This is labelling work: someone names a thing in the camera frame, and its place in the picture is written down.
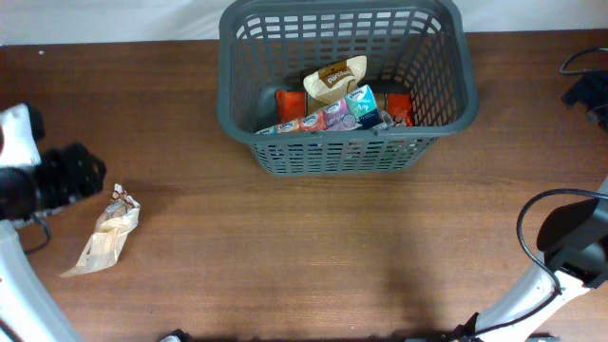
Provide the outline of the beige snack wrapper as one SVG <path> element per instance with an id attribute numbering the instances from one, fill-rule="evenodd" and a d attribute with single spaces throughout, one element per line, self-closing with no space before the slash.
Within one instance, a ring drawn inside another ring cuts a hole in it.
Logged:
<path id="1" fill-rule="evenodd" d="M 128 235 L 139 224 L 140 211 L 141 205 L 116 183 L 110 203 L 98 217 L 94 232 L 78 261 L 60 277 L 90 274 L 114 266 Z"/>

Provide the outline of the Kleenex tissue multipack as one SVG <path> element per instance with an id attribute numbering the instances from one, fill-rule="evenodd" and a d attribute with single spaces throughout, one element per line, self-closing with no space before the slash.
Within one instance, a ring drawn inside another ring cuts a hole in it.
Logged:
<path id="1" fill-rule="evenodd" d="M 390 123 L 387 114 L 378 110 L 371 88 L 364 85 L 311 115 L 286 123 L 279 122 L 258 130 L 257 134 L 382 130 L 388 128 Z"/>

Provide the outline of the red biscuit packet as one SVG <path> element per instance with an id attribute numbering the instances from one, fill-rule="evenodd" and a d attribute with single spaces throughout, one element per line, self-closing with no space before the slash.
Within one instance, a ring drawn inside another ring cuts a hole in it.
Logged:
<path id="1" fill-rule="evenodd" d="M 410 94 L 374 93 L 374 98 L 378 110 L 389 113 L 394 125 L 414 126 Z M 277 90 L 275 99 L 281 123 L 311 115 L 318 109 L 327 106 L 311 97 L 306 91 Z"/>

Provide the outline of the beige snack bag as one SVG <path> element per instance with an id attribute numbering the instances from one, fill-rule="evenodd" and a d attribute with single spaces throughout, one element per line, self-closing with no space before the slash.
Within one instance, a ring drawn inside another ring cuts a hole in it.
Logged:
<path id="1" fill-rule="evenodd" d="M 365 55 L 358 55 L 325 66 L 304 78 L 304 88 L 312 98 L 330 105 L 357 89 L 366 75 L 367 63 Z"/>

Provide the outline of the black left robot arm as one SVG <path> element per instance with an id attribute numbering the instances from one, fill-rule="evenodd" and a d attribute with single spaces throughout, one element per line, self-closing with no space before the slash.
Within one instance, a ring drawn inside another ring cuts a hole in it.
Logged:
<path id="1" fill-rule="evenodd" d="M 103 190 L 103 161 L 79 142 L 42 154 L 42 114 L 28 104 L 1 112 L 1 339 L 80 341 L 28 256 L 51 239 L 45 218 Z"/>

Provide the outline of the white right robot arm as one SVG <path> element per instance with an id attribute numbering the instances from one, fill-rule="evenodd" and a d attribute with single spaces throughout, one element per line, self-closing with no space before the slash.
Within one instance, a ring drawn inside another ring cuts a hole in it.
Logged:
<path id="1" fill-rule="evenodd" d="M 523 238 L 525 215 L 538 201 L 561 195 L 583 200 L 546 217 L 535 255 Z M 607 281 L 607 183 L 597 191 L 558 188 L 539 193 L 519 213 L 516 236 L 531 266 L 502 299 L 459 326 L 452 341 L 529 341 L 561 307 Z"/>

